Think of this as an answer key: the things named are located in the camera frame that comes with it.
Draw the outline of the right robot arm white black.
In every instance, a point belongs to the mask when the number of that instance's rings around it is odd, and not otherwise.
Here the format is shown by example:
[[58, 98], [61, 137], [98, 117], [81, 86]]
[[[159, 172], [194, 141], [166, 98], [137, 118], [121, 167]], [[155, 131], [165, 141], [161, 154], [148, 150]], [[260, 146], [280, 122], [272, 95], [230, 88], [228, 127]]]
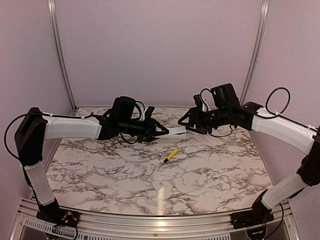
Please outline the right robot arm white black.
[[220, 126], [241, 127], [248, 131], [267, 134], [300, 150], [305, 157], [297, 172], [262, 192], [250, 210], [231, 214], [234, 229], [266, 224], [274, 220], [272, 209], [279, 203], [295, 197], [306, 187], [320, 183], [320, 130], [271, 112], [254, 102], [241, 105], [231, 83], [213, 87], [215, 109], [210, 110], [202, 94], [194, 95], [196, 106], [178, 120], [186, 129], [211, 135]]

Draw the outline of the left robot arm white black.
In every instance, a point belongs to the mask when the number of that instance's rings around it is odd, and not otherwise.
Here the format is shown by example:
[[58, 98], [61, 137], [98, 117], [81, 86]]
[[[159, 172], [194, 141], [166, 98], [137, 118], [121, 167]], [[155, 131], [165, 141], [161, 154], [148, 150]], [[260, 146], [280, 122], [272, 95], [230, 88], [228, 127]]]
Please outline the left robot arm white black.
[[32, 107], [27, 113], [16, 117], [22, 121], [14, 134], [17, 149], [14, 158], [21, 163], [25, 180], [36, 198], [36, 217], [57, 226], [73, 228], [80, 218], [78, 211], [60, 208], [53, 194], [42, 163], [44, 141], [63, 138], [106, 141], [130, 135], [139, 143], [151, 142], [170, 132], [152, 118], [154, 109], [150, 106], [142, 111], [136, 100], [121, 96], [102, 115], [56, 115]]

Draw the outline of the white remote control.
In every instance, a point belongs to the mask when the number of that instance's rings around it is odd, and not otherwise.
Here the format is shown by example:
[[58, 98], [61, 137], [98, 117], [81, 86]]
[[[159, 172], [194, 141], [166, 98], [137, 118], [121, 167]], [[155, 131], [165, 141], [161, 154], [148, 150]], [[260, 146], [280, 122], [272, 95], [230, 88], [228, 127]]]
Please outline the white remote control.
[[156, 139], [185, 139], [187, 137], [187, 129], [185, 126], [168, 127], [168, 133], [156, 136]]

